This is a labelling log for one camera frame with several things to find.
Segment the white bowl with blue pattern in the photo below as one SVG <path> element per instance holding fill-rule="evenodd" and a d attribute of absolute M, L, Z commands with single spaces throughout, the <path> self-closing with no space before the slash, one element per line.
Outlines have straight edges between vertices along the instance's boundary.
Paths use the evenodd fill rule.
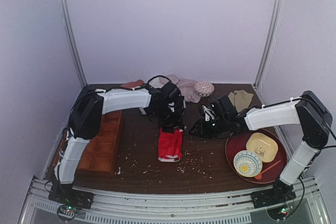
<path fill-rule="evenodd" d="M 247 150 L 238 152 L 233 159 L 233 164 L 237 173 L 248 178 L 257 176 L 263 169 L 260 157 Z"/>

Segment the wooden organizer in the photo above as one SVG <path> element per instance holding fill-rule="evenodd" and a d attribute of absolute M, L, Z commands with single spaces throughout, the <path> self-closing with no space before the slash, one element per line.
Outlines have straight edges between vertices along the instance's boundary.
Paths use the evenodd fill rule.
<path fill-rule="evenodd" d="M 102 116 L 99 134 L 86 146 L 76 174 L 113 176 L 122 130 L 122 111 Z M 57 165 L 58 152 L 53 167 Z"/>

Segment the dark wooden table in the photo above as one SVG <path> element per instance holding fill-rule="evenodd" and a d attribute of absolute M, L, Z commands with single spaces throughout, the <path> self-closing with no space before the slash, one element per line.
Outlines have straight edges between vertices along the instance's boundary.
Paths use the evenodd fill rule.
<path fill-rule="evenodd" d="M 216 84 L 215 92 L 200 103 L 208 104 L 234 90 L 253 93 L 252 105 L 260 105 L 251 85 Z M 189 136 L 187 131 L 201 116 L 198 104 L 187 103 L 183 116 L 184 133 L 182 160 L 178 163 L 158 161 L 159 129 L 142 116 L 138 109 L 123 112 L 124 125 L 120 139 L 116 175 L 89 177 L 76 175 L 75 185 L 125 193 L 196 194 L 217 193 L 258 187 L 240 178 L 225 158 L 226 140 L 206 140 Z"/>

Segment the red and white bowl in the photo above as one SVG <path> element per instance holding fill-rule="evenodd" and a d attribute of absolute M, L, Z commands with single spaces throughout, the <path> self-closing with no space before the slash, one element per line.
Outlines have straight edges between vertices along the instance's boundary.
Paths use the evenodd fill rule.
<path fill-rule="evenodd" d="M 207 81 L 199 81 L 195 83 L 194 88 L 196 94 L 198 94 L 200 97 L 208 97 L 215 90 L 215 87 Z"/>

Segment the white wall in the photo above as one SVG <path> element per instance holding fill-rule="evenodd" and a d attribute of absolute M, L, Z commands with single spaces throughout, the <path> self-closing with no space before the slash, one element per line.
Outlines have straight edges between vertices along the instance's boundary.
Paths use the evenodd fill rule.
<path fill-rule="evenodd" d="M 68 0 L 89 83 L 155 74 L 253 83 L 273 0 Z"/>
<path fill-rule="evenodd" d="M 262 95 L 268 103 L 312 90 L 336 119 L 336 0 L 285 0 Z M 285 127 L 293 146 L 299 126 Z M 329 144 L 336 144 L 330 138 Z M 331 223 L 336 223 L 335 149 L 327 149 L 309 169 L 317 177 Z"/>
<path fill-rule="evenodd" d="M 80 91 L 58 0 L 0 0 L 0 223 L 17 223 Z"/>

